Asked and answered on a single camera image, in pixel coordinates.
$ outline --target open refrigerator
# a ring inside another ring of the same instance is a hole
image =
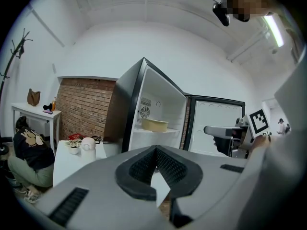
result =
[[[115,84],[105,125],[106,155],[151,145],[179,149],[183,138],[183,149],[215,155],[213,137],[206,137],[202,129],[206,125],[233,126],[236,119],[244,115],[244,107],[244,102],[186,94],[143,58]],[[168,122],[167,131],[144,130],[143,118]]]

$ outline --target ceiling light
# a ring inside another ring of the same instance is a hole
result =
[[[273,16],[272,15],[265,16],[264,19],[266,20],[266,22],[268,23],[271,31],[273,32],[278,47],[283,46],[284,45],[283,38],[282,38],[282,35],[280,34],[280,31],[278,29],[278,26],[277,26]]]

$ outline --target table leg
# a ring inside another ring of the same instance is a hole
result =
[[[59,144],[59,117],[60,117],[60,115],[57,118],[57,147],[58,147],[58,144]]]
[[[54,151],[54,142],[53,142],[53,120],[49,121],[49,128],[50,128],[50,146],[51,149],[53,150],[53,154],[56,155]]]
[[[15,134],[16,134],[16,128],[15,128],[15,125],[16,125],[16,122],[15,122],[15,110],[12,109],[12,112],[13,112],[13,136],[15,136]]]

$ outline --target brown bag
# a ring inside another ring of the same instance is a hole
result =
[[[40,91],[33,92],[32,89],[29,89],[27,101],[30,105],[36,106],[39,103]]]

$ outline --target khaki pants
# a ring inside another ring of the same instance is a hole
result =
[[[25,160],[10,156],[8,159],[8,166],[15,179],[25,187],[30,185],[41,187],[52,186],[53,164],[35,171],[27,164]]]

